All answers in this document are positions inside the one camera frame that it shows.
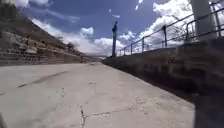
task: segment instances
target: mountain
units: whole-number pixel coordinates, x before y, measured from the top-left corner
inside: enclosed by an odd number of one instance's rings
[[[2,3],[0,0],[0,31],[2,30],[23,37],[29,36],[33,40],[44,41],[58,48],[66,47],[60,40],[51,36],[21,14],[14,5]]]

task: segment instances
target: concrete pavement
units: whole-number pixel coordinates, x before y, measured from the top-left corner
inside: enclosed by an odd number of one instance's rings
[[[191,128],[194,105],[102,64],[0,67],[8,128]]]

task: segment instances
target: sky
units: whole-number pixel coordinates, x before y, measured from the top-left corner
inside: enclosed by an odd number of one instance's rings
[[[192,14],[188,0],[7,0],[36,25],[85,53],[111,54],[118,21],[117,49]]]

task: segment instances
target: cloud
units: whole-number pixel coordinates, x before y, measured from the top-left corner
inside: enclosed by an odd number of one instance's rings
[[[112,15],[112,16],[115,17],[115,18],[121,18],[120,15]]]
[[[91,41],[86,38],[85,36],[82,36],[77,33],[68,33],[64,32],[49,23],[41,22],[38,19],[32,19],[32,22],[36,25],[38,25],[40,28],[44,29],[47,31],[49,34],[55,37],[62,37],[63,38],[63,43],[68,44],[69,42],[72,42],[74,44],[78,44],[78,50],[86,53],[94,53],[98,49]]]
[[[40,28],[47,31],[49,34],[55,37],[62,37],[63,43],[68,44],[69,42],[76,44],[78,50],[85,53],[101,54],[101,55],[111,55],[113,40],[109,38],[99,38],[95,40],[90,40],[88,36],[79,33],[65,32],[62,31],[49,23],[42,22],[38,19],[32,19],[33,23],[38,25]],[[121,48],[124,45],[117,40],[117,47]]]
[[[136,10],[136,11],[138,10],[138,5],[135,7],[135,10]]]
[[[128,31],[127,33],[123,33],[122,35],[119,36],[119,39],[123,40],[129,40],[135,38],[135,34],[131,31]]]
[[[49,4],[50,0],[5,0],[6,3],[14,4],[19,7],[28,7],[30,2],[38,5]]]
[[[138,3],[141,4],[143,2],[143,0],[139,0]]]
[[[171,23],[176,22],[179,19],[182,19],[188,15],[191,15],[192,8],[187,0],[170,0],[164,4],[153,4],[153,11],[160,15],[156,19],[156,21],[148,27],[146,30],[139,34],[139,39],[147,36],[159,29],[161,29],[164,25],[169,25]],[[186,23],[192,21],[194,18],[189,17],[171,27],[167,28],[168,38],[171,39],[174,36],[180,36],[185,32]],[[156,43],[155,41],[162,41],[164,39],[163,32],[159,32],[154,34],[153,36],[146,39],[149,44]]]
[[[102,53],[104,53],[104,54],[106,54],[108,56],[111,55],[113,39],[111,39],[111,38],[95,39],[94,40],[94,44],[96,44],[102,50]],[[116,48],[117,48],[117,50],[121,49],[123,47],[124,47],[124,45],[119,40],[117,40],[116,41]]]
[[[94,29],[93,29],[93,27],[90,27],[90,28],[81,28],[81,31],[80,32],[83,35],[93,35]]]
[[[76,23],[80,19],[79,17],[76,17],[76,16],[62,14],[62,13],[49,10],[49,9],[38,9],[34,7],[29,7],[29,9],[35,13],[50,15],[62,20],[67,20],[71,23]]]

